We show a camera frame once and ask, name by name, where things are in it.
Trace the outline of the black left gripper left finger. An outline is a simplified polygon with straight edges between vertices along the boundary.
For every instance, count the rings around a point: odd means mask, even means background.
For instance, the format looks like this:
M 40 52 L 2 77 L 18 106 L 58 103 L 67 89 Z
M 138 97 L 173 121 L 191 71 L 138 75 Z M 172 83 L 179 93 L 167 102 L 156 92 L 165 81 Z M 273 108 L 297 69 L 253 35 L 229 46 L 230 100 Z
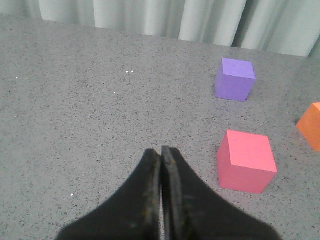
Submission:
M 102 205 L 64 227 L 58 240 L 158 240 L 161 156 L 146 149 L 125 183 Z

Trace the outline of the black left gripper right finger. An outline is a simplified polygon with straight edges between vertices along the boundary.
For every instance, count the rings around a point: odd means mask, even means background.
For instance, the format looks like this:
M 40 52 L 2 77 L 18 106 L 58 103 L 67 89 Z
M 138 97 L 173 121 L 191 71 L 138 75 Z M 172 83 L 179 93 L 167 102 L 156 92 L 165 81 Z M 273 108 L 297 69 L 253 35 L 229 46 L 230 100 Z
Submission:
M 236 208 L 192 170 L 177 148 L 161 148 L 166 240 L 279 240 L 270 225 Z

